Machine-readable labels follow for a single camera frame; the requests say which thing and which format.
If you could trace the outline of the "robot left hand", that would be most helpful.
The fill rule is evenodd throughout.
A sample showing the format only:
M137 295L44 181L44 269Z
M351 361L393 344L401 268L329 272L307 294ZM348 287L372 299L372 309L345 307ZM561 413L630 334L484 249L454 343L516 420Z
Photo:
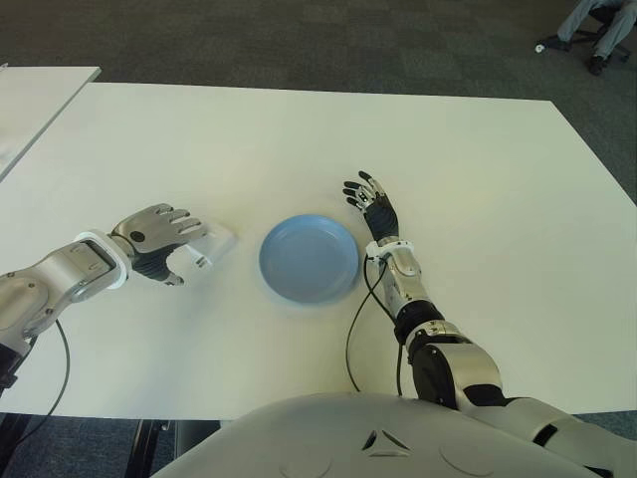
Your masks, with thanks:
M206 234L206 226L188 210L160 203L121 220L108 236L123 250L134 272L167 286L181 286L184 280L169 269L167 259Z

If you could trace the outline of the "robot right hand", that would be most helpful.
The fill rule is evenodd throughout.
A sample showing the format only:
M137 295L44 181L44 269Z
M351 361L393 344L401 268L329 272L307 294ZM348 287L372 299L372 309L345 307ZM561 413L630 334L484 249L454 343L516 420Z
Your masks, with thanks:
M384 245L399 238L397 213L380 182L366 171L358 172L359 181L347 180L342 193L345 201L364 218L373 240Z

